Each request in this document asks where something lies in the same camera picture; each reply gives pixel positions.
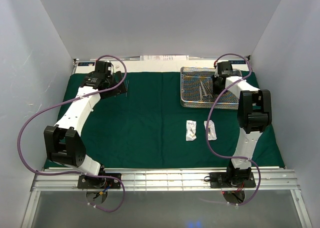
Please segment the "green cloth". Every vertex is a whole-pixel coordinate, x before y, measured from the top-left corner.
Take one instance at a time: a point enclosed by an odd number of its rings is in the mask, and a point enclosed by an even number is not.
[[[64,100],[74,98],[85,74],[70,77]],[[248,83],[257,87],[253,73]],[[229,160],[214,156],[205,140],[209,109],[180,104],[180,73],[128,73],[128,93],[100,100],[89,115],[81,138],[87,154],[107,168],[168,169],[226,167]],[[69,105],[60,109],[59,118]],[[196,139],[186,141],[186,121],[197,122]],[[239,137],[236,110],[215,109],[211,117],[221,155],[235,152]],[[260,137],[253,160],[259,166],[284,166],[274,130]],[[45,167],[55,166],[47,162]]]

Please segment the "metal frame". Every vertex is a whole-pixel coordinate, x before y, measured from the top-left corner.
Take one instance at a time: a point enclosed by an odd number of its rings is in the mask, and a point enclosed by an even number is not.
[[[303,228],[311,228],[311,222],[303,202],[300,186],[294,170],[279,167],[261,167],[260,190],[290,190],[300,222]],[[71,171],[70,168],[49,168],[48,173]],[[213,191],[220,192],[222,189],[211,189],[204,177],[210,172],[225,172],[224,168],[203,168],[203,169],[168,169],[168,170],[136,170],[136,169],[108,169],[108,173],[121,173],[125,190],[136,191]],[[258,172],[252,168],[255,179],[258,179]],[[77,174],[61,176],[35,176],[31,188],[30,200],[27,206],[22,227],[30,228],[37,209],[41,191],[96,191],[97,189],[78,189]]]

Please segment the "gray floor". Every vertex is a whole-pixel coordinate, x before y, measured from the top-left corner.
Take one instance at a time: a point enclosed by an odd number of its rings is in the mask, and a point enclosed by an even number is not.
[[[253,192],[247,191],[246,197]],[[121,192],[109,192],[103,206],[113,208]],[[87,205],[85,192],[41,192],[33,228],[297,228],[300,220],[290,191],[259,191],[249,204],[235,208],[204,203],[224,201],[221,192],[127,192],[112,214]]]

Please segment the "robotic arm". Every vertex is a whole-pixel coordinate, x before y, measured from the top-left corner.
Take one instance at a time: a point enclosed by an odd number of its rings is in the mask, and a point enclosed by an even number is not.
[[[233,75],[232,65],[229,61],[217,64],[213,81],[213,93],[219,94],[241,77]],[[268,90],[260,90],[241,81],[229,89],[238,99],[237,119],[239,123],[239,139],[233,156],[252,158],[256,144],[271,124],[271,95]],[[252,180],[251,162],[246,159],[231,159],[225,174],[215,177],[218,186],[222,187],[224,182],[231,184],[241,184]]]
[[[94,71],[89,73],[78,89],[77,97],[97,90],[111,88],[122,79],[120,71],[111,74],[113,65],[107,61],[95,62]],[[47,158],[52,162],[71,167],[85,174],[98,175],[103,166],[86,153],[86,147],[80,136],[82,128],[94,106],[107,97],[116,96],[127,91],[122,83],[117,89],[84,97],[71,104],[63,117],[54,126],[44,130],[44,142]]]

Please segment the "cable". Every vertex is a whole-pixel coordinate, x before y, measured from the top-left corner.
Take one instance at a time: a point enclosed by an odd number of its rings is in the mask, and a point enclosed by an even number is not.
[[[68,100],[68,101],[65,101],[65,102],[62,102],[62,103],[53,105],[53,106],[51,106],[51,107],[48,107],[48,108],[46,108],[46,109],[44,109],[44,110],[41,110],[41,111],[37,112],[36,114],[32,115],[32,116],[23,124],[23,126],[21,127],[21,129],[20,129],[20,131],[19,131],[19,134],[18,134],[16,146],[17,146],[18,154],[19,154],[19,157],[20,157],[22,163],[24,164],[24,166],[25,166],[29,171],[31,171],[31,172],[33,172],[33,173],[35,173],[35,174],[37,174],[37,175],[41,175],[41,176],[58,176],[58,175],[65,175],[65,174],[81,174],[81,172],[77,172],[77,171],[58,172],[58,173],[47,173],[47,172],[39,172],[39,171],[33,169],[32,167],[29,166],[29,164],[26,162],[26,160],[24,159],[24,157],[23,157],[23,155],[22,155],[22,151],[21,151],[21,137],[22,137],[22,134],[23,134],[26,126],[27,126],[34,118],[36,118],[38,115],[43,114],[44,112],[47,112],[47,111],[49,111],[49,110],[51,110],[51,109],[54,109],[54,108],[56,108],[56,107],[60,107],[60,106],[65,105],[65,104],[69,104],[69,103],[72,103],[72,102],[74,102],[74,101],[78,101],[78,100],[80,100],[80,99],[83,98],[83,97],[89,97],[89,96],[94,95],[94,94],[98,94],[98,93],[102,93],[102,92],[108,92],[108,91],[114,90],[114,89],[116,89],[117,87],[119,87],[119,86],[124,82],[124,80],[126,79],[126,76],[127,76],[127,73],[126,73],[126,72],[127,72],[127,67],[126,67],[125,63],[124,63],[120,58],[118,58],[118,57],[116,57],[116,56],[112,56],[112,55],[103,55],[103,56],[99,57],[99,58],[97,59],[97,61],[99,61],[100,59],[102,59],[102,58],[104,58],[104,57],[112,57],[112,58],[116,59],[117,61],[119,61],[119,62],[122,64],[122,66],[123,66],[123,68],[124,68],[124,72],[125,72],[125,73],[124,73],[124,76],[123,76],[123,78],[121,79],[121,81],[120,81],[116,86],[111,87],[111,88],[107,88],[107,89],[104,89],[104,90],[100,90],[100,91],[95,91],[95,92],[92,92],[92,93],[83,95],[82,97],[76,97],[76,98],[70,99],[70,100]],[[126,190],[125,190],[124,184],[122,183],[122,181],[121,181],[119,178],[117,178],[117,177],[112,177],[112,176],[94,176],[94,175],[89,175],[89,174],[86,174],[86,176],[88,176],[88,177],[94,177],[94,178],[107,178],[107,179],[117,180],[117,181],[121,184],[122,189],[123,189],[123,196],[122,196],[121,202],[119,203],[119,205],[118,205],[116,208],[114,208],[114,209],[112,209],[112,210],[108,210],[108,209],[105,209],[105,208],[101,208],[101,207],[98,207],[98,206],[96,206],[95,204],[91,204],[91,203],[90,203],[90,205],[92,205],[92,206],[94,206],[94,207],[96,207],[96,208],[98,208],[98,209],[100,209],[100,210],[103,210],[103,211],[105,211],[105,212],[114,212],[114,211],[118,210],[118,209],[121,207],[121,205],[123,204],[123,202],[124,202],[124,200],[125,200]]]
[[[210,149],[210,151],[211,151],[215,156],[220,157],[220,158],[223,158],[223,159],[246,159],[246,160],[250,161],[250,162],[256,167],[256,169],[257,169],[257,171],[258,171],[259,180],[258,180],[258,184],[257,184],[257,186],[256,186],[256,189],[255,189],[253,195],[252,195],[248,200],[246,200],[245,202],[243,202],[243,203],[241,203],[241,204],[230,203],[231,205],[234,205],[234,206],[242,206],[242,205],[245,205],[245,204],[247,204],[248,202],[250,202],[250,201],[256,196],[256,194],[257,194],[257,192],[258,192],[258,190],[259,190],[259,187],[260,187],[260,184],[261,184],[261,172],[260,172],[260,169],[259,169],[258,165],[257,165],[253,160],[249,159],[248,157],[241,157],[241,156],[234,156],[234,157],[233,157],[233,156],[223,156],[223,155],[220,155],[220,154],[218,154],[217,152],[215,152],[215,151],[212,149],[212,147],[211,147],[211,145],[210,145],[210,142],[209,142],[209,140],[208,140],[209,121],[210,121],[212,112],[213,112],[216,104],[218,103],[219,99],[221,98],[221,96],[222,96],[229,88],[231,88],[232,86],[234,86],[234,85],[237,84],[238,82],[241,82],[241,81],[247,79],[247,78],[250,77],[251,74],[252,74],[252,68],[251,68],[250,62],[249,62],[247,59],[245,59],[243,56],[238,55],[238,54],[235,54],[235,53],[226,53],[226,54],[224,54],[224,55],[221,55],[221,56],[218,57],[217,60],[214,62],[214,66],[216,66],[216,63],[217,63],[217,61],[219,61],[219,59],[221,59],[222,57],[227,56],[227,55],[233,55],[233,56],[237,56],[237,57],[242,58],[242,59],[245,61],[245,63],[247,64],[247,66],[248,66],[249,74],[248,74],[247,76],[245,76],[244,78],[241,78],[241,79],[233,82],[232,84],[230,84],[228,87],[226,87],[226,88],[218,95],[218,97],[216,98],[216,100],[214,101],[214,103],[213,103],[213,105],[212,105],[212,107],[211,107],[211,109],[210,109],[208,118],[207,118],[207,120],[206,120],[205,140],[206,140],[206,144],[207,144],[208,148]],[[201,200],[202,200],[202,201],[205,201],[205,202],[210,202],[210,203],[221,203],[221,202],[207,201],[207,200],[203,200],[203,199],[201,199]]]

